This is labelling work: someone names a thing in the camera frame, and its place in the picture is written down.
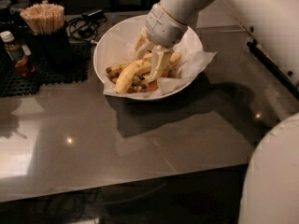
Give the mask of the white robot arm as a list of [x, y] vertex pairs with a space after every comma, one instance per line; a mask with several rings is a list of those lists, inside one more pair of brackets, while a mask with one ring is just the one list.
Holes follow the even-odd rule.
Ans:
[[[299, 84], [299, 0], [222, 0], [258, 42], [292, 88]], [[187, 29], [189, 16], [210, 0], [160, 0], [146, 19], [149, 41], [158, 46], [151, 79], [160, 77]], [[262, 103], [271, 128], [249, 161], [237, 224], [299, 224], [299, 112], [297, 103], [261, 73]]]

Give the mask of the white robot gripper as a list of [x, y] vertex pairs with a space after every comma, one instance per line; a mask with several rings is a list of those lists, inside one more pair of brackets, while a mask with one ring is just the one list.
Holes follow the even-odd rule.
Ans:
[[145, 28], [137, 36], [133, 59], [140, 60], [152, 50], [149, 73], [149, 82], [152, 82], [157, 80], [169, 65], [173, 54], [172, 46], [180, 42], [188, 26], [175, 21], [162, 6], [155, 4], [147, 15]]

